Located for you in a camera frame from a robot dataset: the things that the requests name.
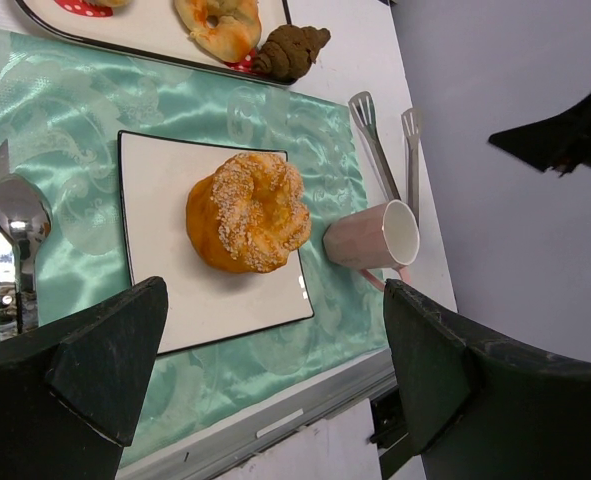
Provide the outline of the metal serving tongs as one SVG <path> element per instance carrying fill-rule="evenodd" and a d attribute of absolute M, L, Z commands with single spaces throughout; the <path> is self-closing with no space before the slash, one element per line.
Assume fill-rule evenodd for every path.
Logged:
<path fill-rule="evenodd" d="M 348 102 L 349 111 L 358 130 L 364 136 L 375 161 L 384 191 L 389 199 L 401 200 L 392 170 L 381 144 L 376 120 L 376 110 L 369 91 L 352 96 Z M 410 207 L 417 224 L 420 223 L 420 166 L 419 144 L 422 131 L 421 112 L 415 107 L 401 115 L 401 123 L 407 146 L 406 159 L 406 203 Z"/>

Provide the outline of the metal spoon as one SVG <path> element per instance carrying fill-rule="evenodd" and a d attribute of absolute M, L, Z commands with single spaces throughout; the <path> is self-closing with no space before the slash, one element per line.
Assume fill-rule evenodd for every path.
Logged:
<path fill-rule="evenodd" d="M 41 191 L 18 174 L 0 181 L 0 227 L 16 246 L 21 332 L 29 332 L 39 327 L 35 264 L 51 231 L 51 212 Z"/>

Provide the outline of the brown chocolate croissant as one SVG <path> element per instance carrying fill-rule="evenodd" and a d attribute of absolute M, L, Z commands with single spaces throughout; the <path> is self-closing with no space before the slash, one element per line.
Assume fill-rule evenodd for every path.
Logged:
<path fill-rule="evenodd" d="M 296 81 L 309 72 L 330 39 L 327 28 L 281 25 L 252 58 L 251 71 L 277 81 Z"/>

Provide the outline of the small round peach bun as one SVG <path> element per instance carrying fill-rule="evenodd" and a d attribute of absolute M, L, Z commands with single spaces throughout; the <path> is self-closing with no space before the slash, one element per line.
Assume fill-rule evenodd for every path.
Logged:
<path fill-rule="evenodd" d="M 89 0 L 93 4 L 106 8 L 123 8 L 131 3 L 131 0 Z"/>

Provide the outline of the white square plate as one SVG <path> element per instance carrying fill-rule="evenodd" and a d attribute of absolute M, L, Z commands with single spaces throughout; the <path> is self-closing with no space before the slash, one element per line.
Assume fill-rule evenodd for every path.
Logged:
<path fill-rule="evenodd" d="M 192 187 L 235 147 L 121 130 L 117 138 L 125 243 L 132 282 L 160 276 L 168 312 L 158 352 L 170 354 L 313 317 L 301 254 L 268 274 L 208 266 L 186 231 Z"/>

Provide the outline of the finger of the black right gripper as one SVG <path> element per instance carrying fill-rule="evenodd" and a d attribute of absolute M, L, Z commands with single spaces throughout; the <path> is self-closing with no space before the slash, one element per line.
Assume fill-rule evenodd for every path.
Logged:
<path fill-rule="evenodd" d="M 488 143 L 540 172 L 591 168 L 591 93 L 556 116 L 496 132 Z"/>

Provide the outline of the aluminium table front rail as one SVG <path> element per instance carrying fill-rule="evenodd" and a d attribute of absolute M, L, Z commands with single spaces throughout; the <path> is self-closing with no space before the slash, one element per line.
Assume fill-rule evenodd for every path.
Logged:
<path fill-rule="evenodd" d="M 214 479 L 322 419 L 396 385 L 391 351 L 380 349 L 242 410 L 120 469 L 118 479 Z"/>

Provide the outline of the pink mug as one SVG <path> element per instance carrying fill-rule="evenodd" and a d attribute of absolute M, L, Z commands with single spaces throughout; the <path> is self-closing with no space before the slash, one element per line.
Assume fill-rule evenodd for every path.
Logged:
<path fill-rule="evenodd" d="M 371 271 L 391 269 L 408 283 L 420 233 L 410 207 L 391 200 L 338 219 L 327 228 L 323 245 L 329 261 L 357 271 L 382 291 L 385 283 Z"/>

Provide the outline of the glazed bagel bread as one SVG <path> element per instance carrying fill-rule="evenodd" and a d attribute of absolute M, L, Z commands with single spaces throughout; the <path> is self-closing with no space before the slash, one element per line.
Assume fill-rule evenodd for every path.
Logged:
<path fill-rule="evenodd" d="M 189 38 L 222 62 L 241 62 L 260 40 L 255 0 L 175 0 L 174 7 Z"/>

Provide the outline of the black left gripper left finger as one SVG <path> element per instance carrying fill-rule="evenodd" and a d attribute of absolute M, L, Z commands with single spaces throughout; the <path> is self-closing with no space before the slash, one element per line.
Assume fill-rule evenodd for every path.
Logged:
<path fill-rule="evenodd" d="M 153 276 L 0 342 L 0 479 L 115 478 L 167 311 L 167 285 Z"/>

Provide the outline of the teal satin placemat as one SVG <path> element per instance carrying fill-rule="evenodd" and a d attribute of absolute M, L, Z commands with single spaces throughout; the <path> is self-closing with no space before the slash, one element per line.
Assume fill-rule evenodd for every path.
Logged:
<path fill-rule="evenodd" d="M 40 319 L 48 323 L 126 288 L 116 139 L 121 130 L 284 150 L 312 219 L 301 259 L 314 316 L 160 359 L 132 464 L 242 409 L 386 344 L 382 296 L 326 260 L 333 220 L 366 191 L 346 107 L 277 87 L 0 31 L 0 144 L 49 200 L 40 251 Z"/>

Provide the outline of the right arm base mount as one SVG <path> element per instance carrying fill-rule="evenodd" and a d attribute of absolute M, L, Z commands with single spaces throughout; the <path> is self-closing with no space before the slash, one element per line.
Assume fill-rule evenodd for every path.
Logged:
<path fill-rule="evenodd" d="M 371 399 L 370 406 L 374 433 L 369 442 L 377 447 L 381 476 L 388 480 L 414 453 L 399 390 L 385 391 Z"/>

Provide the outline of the sugared orange bundt bread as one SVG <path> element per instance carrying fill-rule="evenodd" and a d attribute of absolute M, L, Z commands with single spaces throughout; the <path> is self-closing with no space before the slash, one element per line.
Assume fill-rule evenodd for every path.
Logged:
<path fill-rule="evenodd" d="M 299 171 L 276 153 L 234 155 L 197 182 L 186 231 L 200 258 L 228 273 L 273 272 L 310 238 Z"/>

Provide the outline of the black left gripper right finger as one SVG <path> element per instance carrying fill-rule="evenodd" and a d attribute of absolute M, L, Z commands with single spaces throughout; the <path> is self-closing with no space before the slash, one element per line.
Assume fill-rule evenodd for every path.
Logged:
<path fill-rule="evenodd" d="M 429 479 L 591 479 L 591 363 L 384 288 L 412 451 Z"/>

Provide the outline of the strawberry pattern serving tray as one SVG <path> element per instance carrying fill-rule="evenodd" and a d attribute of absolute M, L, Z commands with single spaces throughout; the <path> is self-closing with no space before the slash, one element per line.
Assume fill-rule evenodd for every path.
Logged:
<path fill-rule="evenodd" d="M 250 70 L 250 58 L 226 64 L 189 39 L 171 1 L 133 1 L 105 8 L 86 1 L 19 1 L 19 8 L 52 35 L 88 47 L 119 52 L 220 75 L 290 86 Z"/>

